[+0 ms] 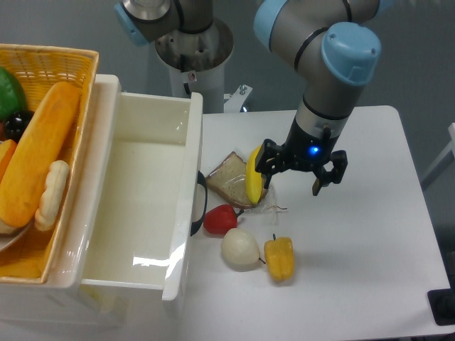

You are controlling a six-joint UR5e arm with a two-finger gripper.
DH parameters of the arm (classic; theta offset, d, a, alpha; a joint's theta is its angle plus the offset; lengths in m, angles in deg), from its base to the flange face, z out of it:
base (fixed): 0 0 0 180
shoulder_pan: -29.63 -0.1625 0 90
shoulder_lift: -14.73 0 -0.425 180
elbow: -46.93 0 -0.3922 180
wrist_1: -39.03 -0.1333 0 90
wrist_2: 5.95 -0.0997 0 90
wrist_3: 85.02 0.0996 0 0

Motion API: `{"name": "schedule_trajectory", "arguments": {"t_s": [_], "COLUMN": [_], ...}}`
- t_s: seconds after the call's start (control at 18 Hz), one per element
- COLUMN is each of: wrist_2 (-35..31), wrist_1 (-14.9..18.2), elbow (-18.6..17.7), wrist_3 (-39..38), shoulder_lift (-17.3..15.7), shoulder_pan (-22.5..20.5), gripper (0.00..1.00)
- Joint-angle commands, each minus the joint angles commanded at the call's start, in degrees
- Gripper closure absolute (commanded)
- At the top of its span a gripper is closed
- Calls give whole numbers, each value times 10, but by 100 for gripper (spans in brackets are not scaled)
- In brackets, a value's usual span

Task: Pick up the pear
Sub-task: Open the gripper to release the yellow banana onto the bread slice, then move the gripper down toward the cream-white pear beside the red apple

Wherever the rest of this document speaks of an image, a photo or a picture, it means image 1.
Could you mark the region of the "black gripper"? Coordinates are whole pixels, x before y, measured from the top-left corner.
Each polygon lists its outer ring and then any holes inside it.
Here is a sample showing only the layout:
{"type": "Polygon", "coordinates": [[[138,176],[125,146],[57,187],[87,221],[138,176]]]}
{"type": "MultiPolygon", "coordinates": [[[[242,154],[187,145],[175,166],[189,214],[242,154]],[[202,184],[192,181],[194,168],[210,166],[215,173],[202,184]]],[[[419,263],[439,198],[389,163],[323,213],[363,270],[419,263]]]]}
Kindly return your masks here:
{"type": "Polygon", "coordinates": [[[303,130],[297,116],[291,124],[286,141],[281,146],[271,139],[265,139],[255,157],[255,171],[264,179],[264,188],[268,188],[273,175],[287,170],[312,172],[316,179],[312,185],[312,194],[317,196],[321,189],[331,183],[339,184],[348,166],[347,153],[344,150],[333,151],[338,137],[323,135],[317,137],[303,130]],[[325,165],[332,163],[332,169],[325,165]]]}

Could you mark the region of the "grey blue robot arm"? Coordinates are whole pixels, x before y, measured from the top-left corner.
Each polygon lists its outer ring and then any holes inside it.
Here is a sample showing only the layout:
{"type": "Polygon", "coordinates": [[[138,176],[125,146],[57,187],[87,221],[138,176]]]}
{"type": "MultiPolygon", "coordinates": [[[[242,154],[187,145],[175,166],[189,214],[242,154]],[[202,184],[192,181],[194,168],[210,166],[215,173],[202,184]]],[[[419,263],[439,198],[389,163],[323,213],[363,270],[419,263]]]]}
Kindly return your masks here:
{"type": "MultiPolygon", "coordinates": [[[[335,149],[381,55],[365,22],[389,1],[264,1],[255,14],[257,39],[307,82],[286,141],[267,139],[252,157],[247,179],[267,188],[284,171],[311,172],[313,192],[340,183],[348,165],[335,149]]],[[[225,107],[225,64],[233,36],[211,1],[119,1],[114,12],[137,45],[153,43],[168,68],[172,93],[203,96],[207,113],[225,107]]]]}

